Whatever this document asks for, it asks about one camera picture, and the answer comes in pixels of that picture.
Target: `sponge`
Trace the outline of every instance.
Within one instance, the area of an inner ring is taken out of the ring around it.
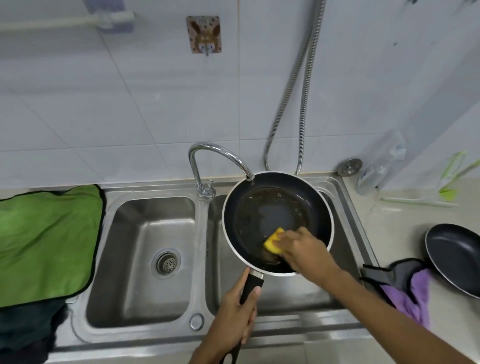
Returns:
[[[273,244],[273,242],[278,242],[280,240],[280,238],[278,237],[279,234],[285,232],[285,230],[283,230],[282,228],[278,228],[271,237],[269,237],[266,242],[264,242],[264,248],[266,250],[268,250],[269,252],[271,252],[272,254],[281,254],[282,253],[282,249],[278,248],[277,246],[275,246],[275,244]]]

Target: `hand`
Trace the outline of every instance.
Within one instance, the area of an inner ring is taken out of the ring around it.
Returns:
[[[283,250],[281,256],[309,281],[324,288],[326,281],[341,271],[325,244],[306,228],[289,230],[278,237],[280,241],[274,244]]]
[[[250,337],[253,331],[253,322],[257,317],[257,301],[262,289],[255,287],[248,296],[247,301],[240,305],[240,295],[249,272],[250,268],[245,269],[237,283],[223,297],[215,320],[213,320],[205,339],[197,349],[197,351],[202,352],[202,354],[197,353],[199,357],[204,357],[208,353],[208,356],[212,358],[212,362],[217,359],[220,360],[240,340],[243,345]]]

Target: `black pan handle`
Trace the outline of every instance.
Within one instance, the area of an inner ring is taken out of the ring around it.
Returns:
[[[255,287],[261,287],[264,284],[264,275],[263,273],[259,273],[256,270],[250,270],[250,274],[248,275],[247,281],[245,282],[245,286],[243,287],[243,293],[241,294],[240,297],[240,304],[244,304],[245,301],[247,301],[248,295],[250,292],[253,291]],[[220,364],[223,364],[223,361],[227,357],[227,355],[231,354],[232,356],[232,364],[235,364],[237,362],[237,358],[240,353],[240,347],[241,347],[241,341],[228,353],[225,354],[225,356],[220,360]]]

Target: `frying pan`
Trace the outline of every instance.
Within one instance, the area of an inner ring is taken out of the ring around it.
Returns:
[[[480,236],[453,224],[439,224],[425,234],[433,266],[464,293],[480,299]]]
[[[335,231],[332,211],[319,191],[299,177],[271,171],[257,173],[253,181],[245,179],[233,187],[223,205],[222,222],[233,252],[251,268],[240,304],[245,303],[256,286],[263,285],[264,274],[277,277],[297,274],[287,262],[270,256],[263,248],[265,240],[277,228],[306,227],[324,242],[327,250],[332,247]],[[240,346],[238,343],[228,353],[233,364]]]

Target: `faucet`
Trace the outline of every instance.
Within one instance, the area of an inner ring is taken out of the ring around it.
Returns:
[[[216,195],[216,190],[210,184],[205,186],[202,183],[202,179],[200,178],[200,173],[197,167],[197,161],[195,160],[195,153],[197,150],[211,150],[212,152],[221,154],[227,157],[228,159],[230,159],[233,163],[235,163],[238,166],[238,168],[240,168],[240,170],[243,172],[243,174],[247,178],[247,181],[253,181],[253,179],[255,178],[255,175],[247,167],[245,162],[241,160],[240,157],[230,152],[228,149],[222,146],[219,146],[218,144],[215,144],[215,143],[203,143],[203,142],[195,143],[188,150],[188,159],[190,160],[193,176],[195,178],[195,182],[197,183],[197,198],[200,201],[205,201],[209,198],[214,198]]]

